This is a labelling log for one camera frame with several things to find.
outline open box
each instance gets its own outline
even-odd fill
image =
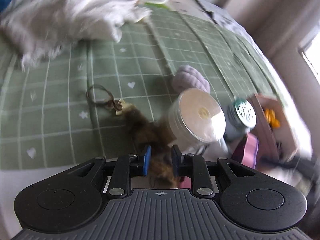
[[[281,142],[282,159],[287,161],[291,159],[297,152],[298,147],[293,137],[288,120],[283,112],[281,103],[273,98],[254,94],[247,99],[255,110],[257,116],[257,124],[251,131],[259,140],[259,149],[257,153],[257,161],[263,156],[273,160],[279,160],[279,153],[276,142]],[[280,122],[280,127],[271,130],[268,124],[264,109],[272,109],[275,111],[276,118]]]

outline metal screw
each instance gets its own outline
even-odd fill
[[[124,194],[124,190],[119,187],[114,187],[111,190],[109,190],[109,194],[113,196],[121,196]]]
[[[212,189],[208,188],[208,187],[201,187],[200,189],[197,190],[199,195],[202,196],[209,196],[213,193]]]

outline window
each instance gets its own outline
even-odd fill
[[[299,51],[314,74],[320,75],[320,23],[302,40]]]

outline brown cord loop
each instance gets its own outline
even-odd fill
[[[90,98],[90,91],[92,89],[100,89],[103,90],[105,92],[108,93],[110,99],[108,101],[104,100],[104,101],[93,101]],[[102,85],[99,84],[94,84],[91,87],[88,88],[87,92],[85,93],[85,96],[87,97],[87,100],[89,101],[89,103],[95,105],[95,106],[103,106],[105,108],[114,108],[116,111],[121,111],[122,110],[122,105],[120,103],[119,100],[115,100],[115,98],[113,97],[113,94],[107,90],[105,87],[103,87]]]

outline patterned fabric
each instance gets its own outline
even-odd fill
[[[85,92],[92,84],[135,104],[150,121],[177,98],[171,79],[181,65],[197,69],[221,105],[256,92],[274,94],[267,67],[244,38],[192,16],[152,9],[148,23],[122,27],[118,44],[81,41],[24,73],[18,56],[1,42],[1,169],[55,167],[134,152],[121,117],[88,105]],[[107,95],[96,90],[93,97]]]

